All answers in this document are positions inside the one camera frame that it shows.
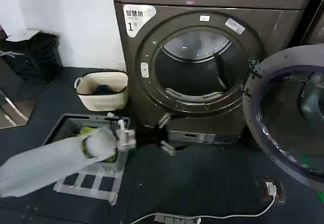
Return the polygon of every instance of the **white label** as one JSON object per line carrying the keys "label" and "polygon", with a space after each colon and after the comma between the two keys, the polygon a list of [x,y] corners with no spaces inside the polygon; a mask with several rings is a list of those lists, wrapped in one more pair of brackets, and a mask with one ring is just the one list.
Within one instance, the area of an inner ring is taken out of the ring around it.
{"label": "white label", "polygon": [[228,28],[232,29],[233,31],[235,31],[236,33],[238,33],[240,35],[245,31],[245,27],[244,26],[242,26],[241,24],[237,23],[235,20],[233,20],[231,18],[229,18],[226,21],[225,25]]}
{"label": "white label", "polygon": [[201,15],[199,17],[199,21],[209,21],[210,20],[210,16],[209,15]]}
{"label": "white label", "polygon": [[141,74],[143,78],[149,78],[148,63],[141,63]]}
{"label": "white label", "polygon": [[126,31],[131,38],[154,16],[156,9],[152,5],[124,5]]}
{"label": "white label", "polygon": [[40,32],[40,30],[21,30],[18,33],[15,33],[15,34],[9,36],[6,39],[6,41],[20,42],[20,41],[29,40],[39,32]]}

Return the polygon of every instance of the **front-loading washer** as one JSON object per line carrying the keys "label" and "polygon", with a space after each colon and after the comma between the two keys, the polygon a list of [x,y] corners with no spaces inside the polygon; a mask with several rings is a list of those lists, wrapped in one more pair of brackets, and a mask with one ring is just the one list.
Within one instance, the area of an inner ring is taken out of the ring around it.
{"label": "front-loading washer", "polygon": [[287,47],[308,1],[114,0],[141,123],[169,112],[171,140],[236,142],[248,74]]}

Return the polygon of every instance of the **glass door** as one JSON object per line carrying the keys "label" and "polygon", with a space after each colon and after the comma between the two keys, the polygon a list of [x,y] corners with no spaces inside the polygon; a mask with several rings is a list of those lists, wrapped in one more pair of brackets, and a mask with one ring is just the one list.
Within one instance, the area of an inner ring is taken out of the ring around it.
{"label": "glass door", "polygon": [[283,50],[247,80],[243,106],[260,147],[300,182],[324,191],[324,45]]}

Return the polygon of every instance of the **laundry basket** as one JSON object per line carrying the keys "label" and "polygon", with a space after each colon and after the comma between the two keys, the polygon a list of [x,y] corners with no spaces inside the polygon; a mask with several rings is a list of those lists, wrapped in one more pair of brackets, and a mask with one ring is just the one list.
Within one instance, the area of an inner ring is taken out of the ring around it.
{"label": "laundry basket", "polygon": [[[128,76],[125,72],[94,72],[77,78],[74,88],[82,103],[90,111],[123,109],[128,99]],[[109,93],[96,93],[99,86],[107,86]]]}

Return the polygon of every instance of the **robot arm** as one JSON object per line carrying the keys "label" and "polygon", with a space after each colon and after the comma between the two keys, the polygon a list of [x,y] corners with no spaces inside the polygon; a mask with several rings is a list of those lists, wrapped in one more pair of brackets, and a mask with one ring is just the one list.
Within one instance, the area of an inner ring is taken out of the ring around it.
{"label": "robot arm", "polygon": [[108,127],[56,141],[9,158],[0,167],[0,197],[20,197],[50,185],[84,167],[135,147],[135,132],[124,122],[117,135]]}

